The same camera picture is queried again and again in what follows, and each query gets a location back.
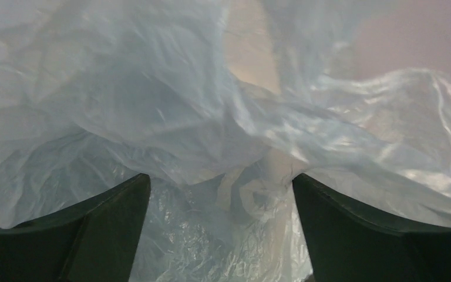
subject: translucent plastic bag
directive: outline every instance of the translucent plastic bag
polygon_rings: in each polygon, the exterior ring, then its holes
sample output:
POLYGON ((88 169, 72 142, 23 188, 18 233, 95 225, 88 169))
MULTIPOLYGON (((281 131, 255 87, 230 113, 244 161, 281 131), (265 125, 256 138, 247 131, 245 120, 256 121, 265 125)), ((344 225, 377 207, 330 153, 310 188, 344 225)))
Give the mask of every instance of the translucent plastic bag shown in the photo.
POLYGON ((292 282, 300 172, 451 226, 451 80, 347 76, 389 3, 0 0, 0 227, 142 172, 132 281, 292 282))

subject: plastic bag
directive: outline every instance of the plastic bag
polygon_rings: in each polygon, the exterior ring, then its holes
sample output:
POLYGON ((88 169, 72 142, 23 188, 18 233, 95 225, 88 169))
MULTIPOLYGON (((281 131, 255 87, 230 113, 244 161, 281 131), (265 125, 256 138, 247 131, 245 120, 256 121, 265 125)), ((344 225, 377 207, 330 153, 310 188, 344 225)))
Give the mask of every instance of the plastic bag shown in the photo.
POLYGON ((291 282, 300 172, 451 226, 450 80, 346 77, 391 2, 0 0, 0 227, 142 172, 132 281, 291 282))

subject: dark plastic part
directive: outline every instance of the dark plastic part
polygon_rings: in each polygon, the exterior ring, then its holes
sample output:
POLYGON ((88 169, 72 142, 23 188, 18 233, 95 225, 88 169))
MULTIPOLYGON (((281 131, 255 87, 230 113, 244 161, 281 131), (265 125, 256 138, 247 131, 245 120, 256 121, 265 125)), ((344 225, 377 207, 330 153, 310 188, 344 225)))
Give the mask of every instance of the dark plastic part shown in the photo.
POLYGON ((150 197, 140 174, 96 197, 0 229, 0 282, 125 282, 150 197))
POLYGON ((317 282, 449 282, 451 229, 404 219, 302 174, 293 180, 317 282))

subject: shiny plastic surface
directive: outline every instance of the shiny plastic surface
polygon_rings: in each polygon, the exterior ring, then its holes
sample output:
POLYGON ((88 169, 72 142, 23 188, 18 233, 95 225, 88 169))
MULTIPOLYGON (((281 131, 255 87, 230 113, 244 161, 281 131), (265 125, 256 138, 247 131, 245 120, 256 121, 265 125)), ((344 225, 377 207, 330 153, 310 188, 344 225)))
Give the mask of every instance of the shiny plastic surface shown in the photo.
POLYGON ((0 227, 142 172, 132 281, 292 282, 299 172, 451 226, 451 80, 352 80, 392 2, 0 0, 0 227))

